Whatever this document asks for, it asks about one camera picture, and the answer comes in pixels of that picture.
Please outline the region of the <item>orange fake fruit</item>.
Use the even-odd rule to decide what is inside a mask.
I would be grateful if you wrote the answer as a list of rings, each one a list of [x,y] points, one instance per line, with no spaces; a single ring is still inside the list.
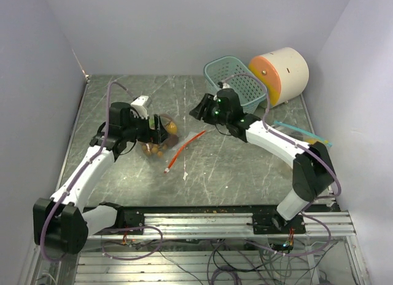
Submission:
[[[177,125],[174,122],[170,122],[167,125],[166,130],[170,135],[177,135],[178,132]]]

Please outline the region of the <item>clear bag with red zipper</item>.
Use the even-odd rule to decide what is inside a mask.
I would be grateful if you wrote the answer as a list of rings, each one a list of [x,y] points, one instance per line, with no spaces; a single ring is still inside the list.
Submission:
[[[162,142],[138,142],[141,152],[147,159],[158,165],[159,172],[167,174],[179,158],[181,153],[186,150],[189,145],[202,137],[206,130],[200,132],[190,131],[183,135],[180,131],[179,124],[168,114],[160,114],[159,121],[161,121],[164,129],[168,133],[168,137]]]

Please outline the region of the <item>clear bag with teal zipper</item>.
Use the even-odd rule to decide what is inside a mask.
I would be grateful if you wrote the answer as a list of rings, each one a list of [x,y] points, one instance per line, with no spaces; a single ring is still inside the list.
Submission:
[[[286,134],[287,136],[290,136],[291,138],[297,139],[299,141],[304,141],[309,144],[320,142],[323,143],[328,149],[332,147],[332,144],[328,140],[301,128],[278,122],[276,120],[273,122],[272,127],[280,131],[281,133]]]

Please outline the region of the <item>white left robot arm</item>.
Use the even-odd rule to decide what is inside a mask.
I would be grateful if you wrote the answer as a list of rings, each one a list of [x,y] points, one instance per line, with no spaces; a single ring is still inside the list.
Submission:
[[[148,96],[132,103],[114,102],[106,121],[90,141],[85,157],[68,180],[49,198],[33,206],[34,242],[42,249],[77,254],[87,238],[104,229],[118,234],[125,228],[124,208],[103,202],[85,211],[87,201],[102,175],[117,161],[128,143],[160,144],[169,136],[158,114],[147,113]]]

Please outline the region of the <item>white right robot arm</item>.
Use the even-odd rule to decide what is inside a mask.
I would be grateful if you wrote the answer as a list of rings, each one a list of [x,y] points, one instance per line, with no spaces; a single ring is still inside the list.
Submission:
[[[292,219],[305,210],[336,178],[326,146],[321,142],[299,141],[267,125],[254,114],[245,113],[237,93],[231,88],[216,95],[205,94],[189,114],[211,125],[223,125],[246,143],[259,146],[286,162],[292,169],[292,190],[271,217],[271,228],[284,233]]]

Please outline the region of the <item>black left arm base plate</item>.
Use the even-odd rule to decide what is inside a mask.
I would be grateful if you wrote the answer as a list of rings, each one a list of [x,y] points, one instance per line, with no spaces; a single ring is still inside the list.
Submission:
[[[115,228],[132,228],[129,230],[130,235],[142,235],[143,229],[137,229],[137,227],[142,227],[145,224],[144,214],[137,210],[136,208],[131,208],[129,206],[120,207],[117,211],[117,217],[115,220]]]

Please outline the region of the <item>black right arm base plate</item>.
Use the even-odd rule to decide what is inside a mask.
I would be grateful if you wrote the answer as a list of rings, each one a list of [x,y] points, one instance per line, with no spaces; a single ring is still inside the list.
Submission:
[[[287,221],[277,213],[257,213],[252,215],[252,222],[247,225],[253,228],[255,235],[267,234],[305,234],[303,216],[296,215]]]

